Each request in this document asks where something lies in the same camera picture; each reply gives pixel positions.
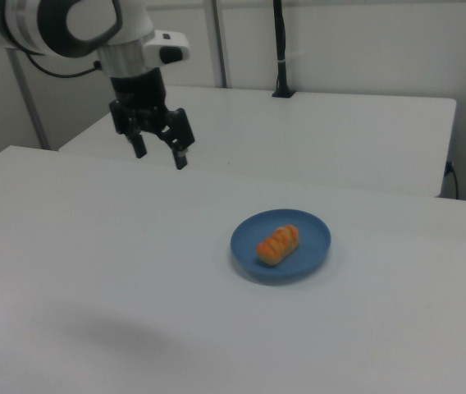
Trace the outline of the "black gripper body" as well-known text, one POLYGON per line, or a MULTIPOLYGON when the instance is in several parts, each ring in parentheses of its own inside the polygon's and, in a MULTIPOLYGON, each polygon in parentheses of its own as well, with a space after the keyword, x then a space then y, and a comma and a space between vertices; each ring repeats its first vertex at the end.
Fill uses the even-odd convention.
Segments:
POLYGON ((130 78, 111 78, 116 98, 109 108, 120 135, 130 133, 134 121, 141 131, 158 133, 167 126, 166 88, 160 69, 130 78))

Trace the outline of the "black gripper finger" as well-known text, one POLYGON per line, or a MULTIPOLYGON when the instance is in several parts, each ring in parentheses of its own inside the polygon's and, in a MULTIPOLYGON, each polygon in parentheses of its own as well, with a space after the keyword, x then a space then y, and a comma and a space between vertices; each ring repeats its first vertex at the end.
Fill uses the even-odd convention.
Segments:
POLYGON ((137 158, 147 154, 147 149, 141 136, 141 127, 133 110, 127 109, 117 100, 109 104, 113 124, 118 135, 124 135, 132 145, 137 158))
POLYGON ((159 132, 158 138, 171 149, 176 168, 181 170, 188 164, 186 154, 195 142, 194 134, 183 108, 168 111, 165 122, 166 127, 159 132))

